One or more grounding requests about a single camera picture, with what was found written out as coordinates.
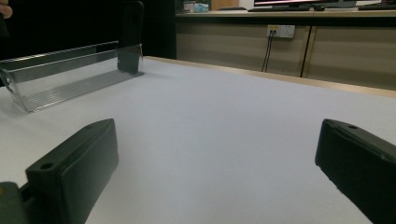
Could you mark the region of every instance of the clear plastic tray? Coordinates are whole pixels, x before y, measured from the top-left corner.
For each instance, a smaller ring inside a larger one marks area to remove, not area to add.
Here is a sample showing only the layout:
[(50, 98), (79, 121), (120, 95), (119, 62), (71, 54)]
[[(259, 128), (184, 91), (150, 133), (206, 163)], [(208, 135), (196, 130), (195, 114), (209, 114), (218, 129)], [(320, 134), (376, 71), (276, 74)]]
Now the clear plastic tray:
[(141, 45), (103, 45), (35, 55), (0, 63), (0, 78), (13, 101), (36, 112), (143, 75)]

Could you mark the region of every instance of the white table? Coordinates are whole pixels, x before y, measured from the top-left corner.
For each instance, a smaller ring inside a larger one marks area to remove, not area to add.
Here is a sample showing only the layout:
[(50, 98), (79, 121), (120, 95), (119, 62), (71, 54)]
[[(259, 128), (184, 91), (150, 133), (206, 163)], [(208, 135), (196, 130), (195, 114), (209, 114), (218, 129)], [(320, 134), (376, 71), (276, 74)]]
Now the white table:
[(396, 92), (166, 62), (33, 114), (1, 88), (0, 180), (21, 186), (34, 161), (113, 118), (120, 165), (87, 223), (370, 223), (315, 165), (319, 129), (338, 119), (396, 144)]

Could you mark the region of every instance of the screw hole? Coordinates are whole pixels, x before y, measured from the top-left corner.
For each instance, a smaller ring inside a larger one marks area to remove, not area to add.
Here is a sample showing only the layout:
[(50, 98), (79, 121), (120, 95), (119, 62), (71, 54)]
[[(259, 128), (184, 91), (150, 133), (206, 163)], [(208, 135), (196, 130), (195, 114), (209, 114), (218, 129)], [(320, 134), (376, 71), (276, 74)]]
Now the screw hole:
[(48, 170), (49, 168), (51, 168), (53, 166), (53, 163), (49, 162), (49, 163), (45, 163), (43, 164), (40, 169), (41, 170)]

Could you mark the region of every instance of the electrical outlet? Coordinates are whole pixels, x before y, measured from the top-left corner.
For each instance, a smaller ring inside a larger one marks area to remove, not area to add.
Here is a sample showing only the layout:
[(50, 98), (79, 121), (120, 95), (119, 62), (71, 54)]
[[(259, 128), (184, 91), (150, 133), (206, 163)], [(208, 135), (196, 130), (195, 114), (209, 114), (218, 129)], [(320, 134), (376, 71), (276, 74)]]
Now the electrical outlet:
[(294, 37), (294, 25), (281, 25), (279, 31), (279, 37), (293, 38)]
[(275, 32), (273, 37), (293, 38), (294, 29), (294, 25), (268, 25), (267, 36), (270, 36), (271, 32)]
[(272, 35), (273, 37), (280, 37), (280, 25), (268, 25), (267, 36)]

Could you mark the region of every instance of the black wall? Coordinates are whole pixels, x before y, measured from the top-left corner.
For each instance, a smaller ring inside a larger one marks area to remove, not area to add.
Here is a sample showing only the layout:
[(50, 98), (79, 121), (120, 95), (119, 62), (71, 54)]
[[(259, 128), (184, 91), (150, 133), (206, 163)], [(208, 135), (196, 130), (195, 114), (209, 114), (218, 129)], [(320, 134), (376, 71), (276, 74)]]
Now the black wall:
[[(118, 40), (121, 0), (9, 0), (0, 61)], [(142, 0), (145, 55), (176, 58), (175, 0)]]

